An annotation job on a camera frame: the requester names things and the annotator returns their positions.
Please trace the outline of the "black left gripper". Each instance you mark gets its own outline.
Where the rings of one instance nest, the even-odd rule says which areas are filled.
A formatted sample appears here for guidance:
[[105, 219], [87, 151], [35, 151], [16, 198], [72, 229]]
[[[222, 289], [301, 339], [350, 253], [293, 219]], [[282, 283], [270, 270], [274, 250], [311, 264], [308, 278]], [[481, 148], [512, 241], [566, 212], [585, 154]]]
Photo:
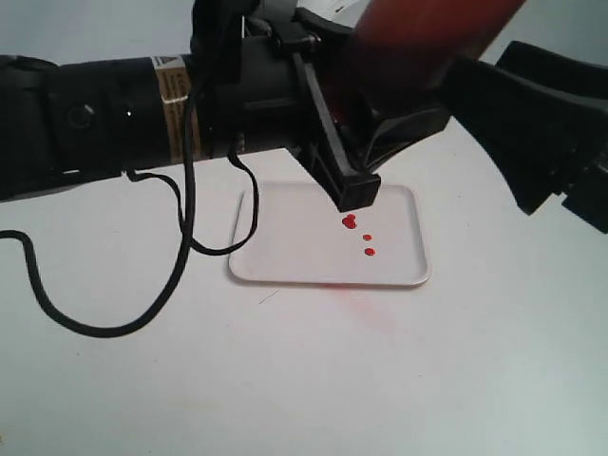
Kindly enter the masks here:
[[172, 162], [285, 148], [347, 212], [373, 204], [382, 163], [447, 125], [431, 99], [383, 112], [355, 95], [332, 113], [322, 77], [351, 32], [294, 1], [198, 1], [191, 19], [178, 93], [163, 101]]

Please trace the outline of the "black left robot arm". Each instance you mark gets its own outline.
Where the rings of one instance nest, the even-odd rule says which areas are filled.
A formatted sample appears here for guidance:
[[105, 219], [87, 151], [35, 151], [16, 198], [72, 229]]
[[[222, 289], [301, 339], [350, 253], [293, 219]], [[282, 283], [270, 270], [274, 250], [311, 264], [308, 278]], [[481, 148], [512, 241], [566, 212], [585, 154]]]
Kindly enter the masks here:
[[378, 168], [455, 119], [519, 208], [552, 195], [607, 228], [607, 69], [514, 41], [481, 54], [518, 1], [370, 1], [353, 27], [295, 1], [198, 1], [190, 50], [58, 66], [1, 59], [1, 197], [193, 157], [289, 150], [341, 212]]

